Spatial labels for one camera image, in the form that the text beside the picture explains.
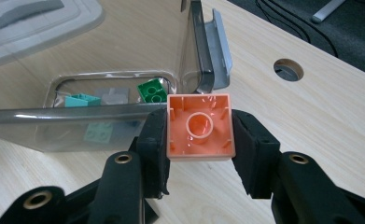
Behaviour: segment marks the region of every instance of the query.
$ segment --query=orange block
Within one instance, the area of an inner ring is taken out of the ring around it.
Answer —
[[[235,156],[229,94],[170,94],[167,113],[171,161],[225,161]]]

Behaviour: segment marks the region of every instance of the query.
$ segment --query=black cable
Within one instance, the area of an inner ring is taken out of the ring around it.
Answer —
[[[298,36],[299,36],[299,38],[300,39],[303,39],[303,37],[302,37],[302,35],[301,35],[301,33],[299,33],[295,28],[293,28],[291,25],[289,25],[289,24],[286,24],[285,22],[283,22],[283,21],[281,21],[281,20],[279,20],[278,18],[276,18],[276,17],[273,17],[273,16],[271,16],[269,13],[267,13],[262,7],[261,7],[261,5],[259,4],[259,1],[258,0],[255,0],[255,4],[256,4],[256,6],[261,10],[261,12],[263,13],[263,15],[266,17],[266,19],[267,19],[267,21],[269,22],[269,23],[271,23],[271,24],[273,24],[271,21],[270,21],[270,18],[272,18],[272,19],[274,19],[274,20],[276,20],[276,21],[279,21],[279,22],[281,22],[281,23],[283,23],[284,25],[286,25],[287,27],[289,27],[291,30],[293,30],[294,32],[296,32],[296,34],[298,34]]]
[[[298,15],[296,15],[295,13],[287,10],[286,8],[280,6],[279,4],[277,4],[274,0],[268,0],[269,2],[271,2],[273,5],[281,8],[282,10],[286,11],[289,15],[295,17],[296,19],[298,19],[299,21],[305,23],[306,25],[308,25],[309,27],[311,27],[313,30],[315,30],[317,33],[319,33],[320,35],[322,35],[326,41],[330,44],[330,47],[333,50],[333,54],[336,58],[339,58],[339,54],[337,53],[336,48],[334,47],[333,43],[331,42],[331,40],[324,34],[322,33],[320,30],[318,30],[314,25],[310,24],[309,22],[305,21],[304,19],[302,19],[301,17],[299,17]]]
[[[275,10],[273,7],[271,7],[269,4],[267,4],[264,0],[260,0],[264,5],[266,5],[266,7],[268,7],[269,9],[271,9],[274,13],[276,13],[278,16],[280,16],[281,18],[283,18],[286,21],[289,21],[290,23],[292,23],[293,25],[295,25],[300,31],[302,31],[307,39],[307,42],[311,44],[311,39],[310,36],[307,34],[307,32],[305,32],[305,30],[296,22],[294,22],[293,20],[289,19],[288,17],[284,16],[283,14],[281,14],[279,11]]]

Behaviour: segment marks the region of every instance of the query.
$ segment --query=teal lego brick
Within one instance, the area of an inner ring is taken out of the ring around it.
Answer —
[[[86,142],[107,144],[113,132],[112,122],[91,123],[86,130],[84,140]]]
[[[65,107],[91,105],[101,105],[101,98],[83,93],[65,97]]]
[[[153,79],[138,85],[137,89],[145,103],[160,103],[167,101],[167,93],[158,79]]]

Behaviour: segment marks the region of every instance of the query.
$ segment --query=transparent plastic container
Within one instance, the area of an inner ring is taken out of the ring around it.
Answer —
[[[0,0],[0,17],[37,2]],[[60,2],[0,28],[0,138],[40,151],[127,149],[145,116],[166,107],[144,104],[138,85],[213,90],[200,1]],[[66,96],[81,93],[107,100],[65,107]],[[103,140],[89,140],[96,134]]]

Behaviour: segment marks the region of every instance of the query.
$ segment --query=light wood tabletop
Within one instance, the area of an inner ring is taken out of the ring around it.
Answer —
[[[101,2],[104,22],[106,16],[117,18],[111,13],[117,4]],[[221,13],[232,54],[231,85],[216,92],[229,93],[233,109],[254,115],[280,141],[282,152],[311,156],[337,186],[365,198],[365,73],[225,0],[203,0],[203,7],[207,21],[212,8]],[[96,36],[95,29],[88,35]],[[63,48],[91,42],[88,35],[68,40]],[[41,53],[51,58],[52,51],[63,49],[57,48]],[[95,49],[89,44],[79,49],[85,50]],[[279,77],[274,63],[280,59],[298,63],[302,79]],[[11,68],[8,63],[0,71]],[[59,186],[69,194],[91,183],[113,153],[42,153],[0,140],[0,216],[29,189]],[[274,223],[271,201],[246,195],[232,161],[172,162],[168,189],[163,199],[148,200],[160,216],[157,223]]]

